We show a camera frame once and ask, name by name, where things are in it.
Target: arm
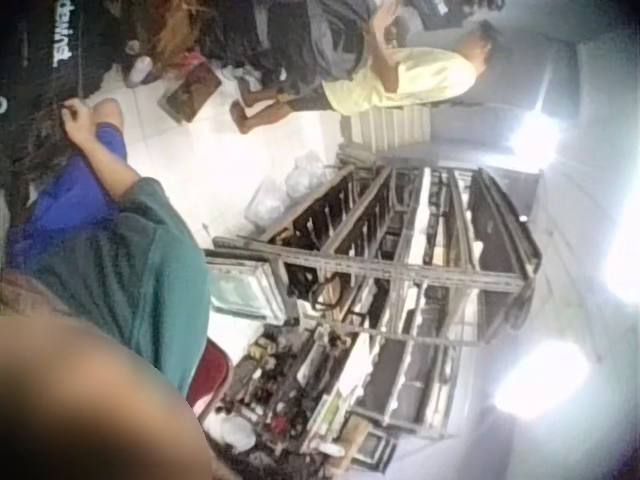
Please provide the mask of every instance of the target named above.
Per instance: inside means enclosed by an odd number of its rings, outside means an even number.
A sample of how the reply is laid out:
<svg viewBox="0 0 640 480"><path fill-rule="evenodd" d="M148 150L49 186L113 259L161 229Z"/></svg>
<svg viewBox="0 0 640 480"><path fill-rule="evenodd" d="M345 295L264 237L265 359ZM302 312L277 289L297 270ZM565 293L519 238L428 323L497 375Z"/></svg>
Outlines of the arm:
<svg viewBox="0 0 640 480"><path fill-rule="evenodd" d="M120 201L140 179L138 172L100 143L96 138L93 113L80 100L65 102L62 119L67 135L85 154L100 183L116 202Z"/></svg>
<svg viewBox="0 0 640 480"><path fill-rule="evenodd" d="M365 40L371 55L371 70L378 77L387 93L396 93L400 85L398 62L393 60L386 49L385 30L398 14L400 2L385 0L371 20Z"/></svg>

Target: light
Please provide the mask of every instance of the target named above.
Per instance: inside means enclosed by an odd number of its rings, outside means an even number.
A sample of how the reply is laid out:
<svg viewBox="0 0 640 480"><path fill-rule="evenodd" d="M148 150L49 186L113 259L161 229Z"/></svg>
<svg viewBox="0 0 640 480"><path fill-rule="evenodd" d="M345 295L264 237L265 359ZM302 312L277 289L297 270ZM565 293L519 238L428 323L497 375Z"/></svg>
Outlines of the light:
<svg viewBox="0 0 640 480"><path fill-rule="evenodd" d="M589 364L576 345L548 340L509 374L495 404L503 412L530 420L567 400L588 373Z"/></svg>
<svg viewBox="0 0 640 480"><path fill-rule="evenodd" d="M516 156L534 170L544 170L555 158L560 125L538 111L528 113L509 142Z"/></svg>
<svg viewBox="0 0 640 480"><path fill-rule="evenodd" d="M640 303L640 173L609 250L604 278L622 300Z"/></svg>

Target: white plastic bag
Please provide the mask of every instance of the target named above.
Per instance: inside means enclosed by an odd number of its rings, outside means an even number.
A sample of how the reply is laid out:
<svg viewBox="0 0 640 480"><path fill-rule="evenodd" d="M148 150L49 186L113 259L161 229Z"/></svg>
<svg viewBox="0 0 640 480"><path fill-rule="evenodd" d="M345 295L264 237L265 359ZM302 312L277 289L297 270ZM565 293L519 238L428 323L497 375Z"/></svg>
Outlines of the white plastic bag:
<svg viewBox="0 0 640 480"><path fill-rule="evenodd" d="M244 218L266 230L289 206L284 189L273 178L265 178L244 211Z"/></svg>
<svg viewBox="0 0 640 480"><path fill-rule="evenodd" d="M292 199L304 197L329 179L322 159L315 152L308 152L296 159L296 167L287 175L284 183Z"/></svg>

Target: bare foot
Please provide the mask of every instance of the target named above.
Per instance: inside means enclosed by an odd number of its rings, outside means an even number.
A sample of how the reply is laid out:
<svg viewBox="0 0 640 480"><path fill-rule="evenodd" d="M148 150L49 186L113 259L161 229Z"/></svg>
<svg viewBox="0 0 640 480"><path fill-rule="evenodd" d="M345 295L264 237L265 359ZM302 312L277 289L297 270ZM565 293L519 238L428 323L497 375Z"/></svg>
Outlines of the bare foot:
<svg viewBox="0 0 640 480"><path fill-rule="evenodd" d="M238 130L241 134L246 135L249 133L249 129L246 126L247 123L247 115L244 113L244 108L239 101L235 101L231 104L231 108L229 109L229 113L231 114L231 119L233 123L236 124Z"/></svg>
<svg viewBox="0 0 640 480"><path fill-rule="evenodd" d="M251 86L246 78L238 78L238 89L240 90L240 98L242 98L244 106L247 108L253 107L256 102L251 98Z"/></svg>

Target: red object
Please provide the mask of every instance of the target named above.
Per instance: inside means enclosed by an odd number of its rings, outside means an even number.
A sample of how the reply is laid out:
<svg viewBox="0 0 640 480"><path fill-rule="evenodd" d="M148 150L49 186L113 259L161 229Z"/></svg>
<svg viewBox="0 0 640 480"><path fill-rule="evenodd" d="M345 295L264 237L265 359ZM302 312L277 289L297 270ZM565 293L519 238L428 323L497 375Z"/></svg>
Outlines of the red object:
<svg viewBox="0 0 640 480"><path fill-rule="evenodd" d="M208 398L204 408L196 411L199 420L204 420L211 408L220 401L232 377L233 365L229 356L213 340L207 338L207 344L187 393L187 403L191 408L200 400Z"/></svg>
<svg viewBox="0 0 640 480"><path fill-rule="evenodd" d="M273 417L269 426L271 427L271 431L279 437L289 433L291 429L289 419L281 415Z"/></svg>

